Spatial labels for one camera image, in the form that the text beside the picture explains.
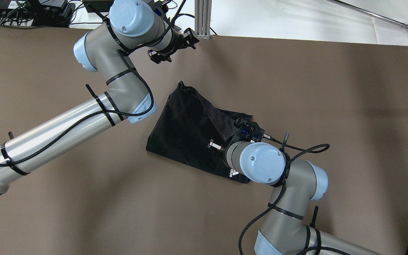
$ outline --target black folded fabric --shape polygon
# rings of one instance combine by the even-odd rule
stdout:
[[[208,148],[210,139],[224,145],[238,129],[238,118],[252,120],[251,115],[217,109],[193,87],[181,81],[169,95],[165,108],[147,139],[146,150],[177,162],[241,183],[250,180],[231,175],[222,155]]]

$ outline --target adidas logo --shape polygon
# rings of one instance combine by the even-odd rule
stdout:
[[[232,176],[237,175],[237,174],[239,174],[239,172],[235,171],[234,169],[231,169],[231,173],[230,173],[229,177],[232,177]]]

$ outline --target white label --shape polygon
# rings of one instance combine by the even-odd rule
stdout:
[[[26,1],[18,1],[18,3],[20,3],[21,5],[24,4],[24,2],[26,2]],[[8,5],[7,8],[15,9],[15,8],[20,6],[20,5],[18,5],[18,3],[16,1],[10,1],[10,4]]]

